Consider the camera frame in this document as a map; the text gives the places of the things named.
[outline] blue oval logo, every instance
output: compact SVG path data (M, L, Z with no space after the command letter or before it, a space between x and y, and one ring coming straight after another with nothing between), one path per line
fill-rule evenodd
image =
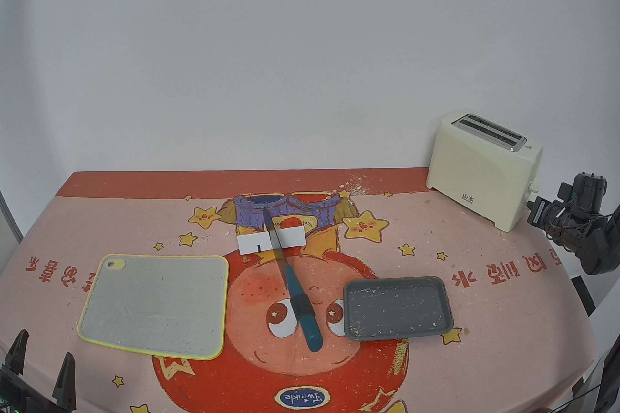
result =
M319 386L287 387L275 395L275 402L288 409L313 409L327 404L329 392Z

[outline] knife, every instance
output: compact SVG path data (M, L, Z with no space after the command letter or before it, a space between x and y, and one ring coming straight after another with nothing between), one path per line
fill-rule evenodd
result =
M308 349L316 353L323 347L323 336L316 323L312 303L308 295L304 293L293 267L287 262L286 256L284 256L282 244L275 230L274 220L266 208L263 208L263 218L265 219L265 226L267 226L267 231L269 232L269 239L272 244L276 262L278 262L280 275L282 275L282 279L284 280L284 287L288 289L288 293L291 297L293 313L306 338Z

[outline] black tape on handle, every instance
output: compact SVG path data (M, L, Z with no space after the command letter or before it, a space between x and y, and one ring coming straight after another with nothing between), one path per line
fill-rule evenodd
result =
M293 313L295 318L299 320L303 315L314 315L314 308L310 302L310 298L306 293L297 294L291 298L291 306L293 307Z

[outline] table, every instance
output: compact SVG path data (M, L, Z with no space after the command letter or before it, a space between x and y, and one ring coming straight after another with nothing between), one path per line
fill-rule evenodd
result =
M51 200L0 277L0 348L30 333L24 375L51 394L65 352L78 412L527 412L572 386L596 357L571 281L541 231L504 233L425 187L427 169L80 172ZM241 256L237 233L268 205L297 217L291 262L325 346L270 331L281 297L261 281L269 252ZM82 341L76 326L109 253L224 254L226 340L212 361L151 357ZM342 337L347 280L438 276L454 330L358 343Z

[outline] red table edge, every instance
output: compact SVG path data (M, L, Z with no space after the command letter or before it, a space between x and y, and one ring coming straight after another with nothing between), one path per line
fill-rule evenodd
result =
M230 171L74 172L57 196L76 198L231 198L248 193L340 191L353 194L430 191L427 167Z

